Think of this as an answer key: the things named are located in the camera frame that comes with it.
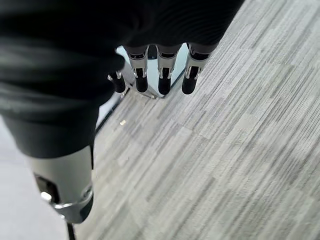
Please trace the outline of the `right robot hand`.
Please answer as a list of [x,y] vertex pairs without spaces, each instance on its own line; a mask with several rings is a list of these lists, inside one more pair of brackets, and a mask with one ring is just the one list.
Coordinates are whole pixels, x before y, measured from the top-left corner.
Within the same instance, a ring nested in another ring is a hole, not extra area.
[[126,85],[123,47],[136,89],[148,88],[148,48],[158,51],[158,90],[170,91],[188,44],[182,91],[191,94],[241,0],[3,0],[0,114],[43,198],[72,224],[89,215],[100,106]]

